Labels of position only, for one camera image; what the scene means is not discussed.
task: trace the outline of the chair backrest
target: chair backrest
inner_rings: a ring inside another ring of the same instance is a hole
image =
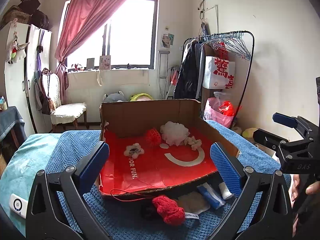
[[[42,84],[43,84],[43,88],[46,96],[48,95],[48,78],[49,76],[42,75]],[[55,103],[56,107],[61,106],[60,82],[56,74],[50,75],[49,97]]]

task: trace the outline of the blue knitted blanket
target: blue knitted blanket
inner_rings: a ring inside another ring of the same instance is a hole
[[[257,172],[273,173],[280,165],[270,156],[257,149],[247,140],[214,122],[208,123],[217,129],[221,135],[233,143],[240,151],[239,161],[244,166],[252,166]],[[69,165],[76,165],[81,157],[87,155],[99,140],[100,131],[67,131],[63,133],[52,153],[46,167],[47,173],[61,172]],[[290,185],[290,176],[285,175],[286,182]],[[66,214],[70,226],[79,232],[78,227],[68,204],[59,192],[59,199]],[[257,193],[251,209],[239,231],[246,229],[257,209],[261,193]],[[84,199],[90,209],[115,240],[202,240],[214,230],[221,218],[227,213],[234,199],[228,201],[218,210],[209,209],[199,215],[200,220],[188,219],[179,227],[166,225],[161,220],[147,221],[141,218],[140,208],[142,202],[123,203],[116,200],[103,199],[97,189],[93,186],[91,191],[84,194]]]

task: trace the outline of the metal screw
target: metal screw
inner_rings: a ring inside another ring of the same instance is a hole
[[[74,166],[69,166],[66,168],[66,172],[73,172],[74,171]]]
[[[282,176],[282,171],[277,170],[277,171],[276,171],[276,175],[278,175],[279,177],[281,177],[281,176]]]
[[[245,170],[247,173],[253,173],[253,171],[254,171],[254,169],[253,169],[252,167],[250,167],[250,166],[246,167],[244,170]]]
[[[43,174],[44,174],[44,170],[40,170],[40,171],[37,172],[38,176],[42,176]]]

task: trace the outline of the black jacket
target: black jacket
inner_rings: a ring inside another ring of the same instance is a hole
[[[192,42],[187,56],[181,63],[178,81],[173,92],[173,99],[195,99],[198,87],[199,71],[196,67],[195,44]]]

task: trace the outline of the white remote device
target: white remote device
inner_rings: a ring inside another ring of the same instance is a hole
[[[9,200],[9,206],[13,212],[17,213],[19,216],[26,219],[28,201],[26,201],[25,199],[15,194],[11,194],[10,200]]]

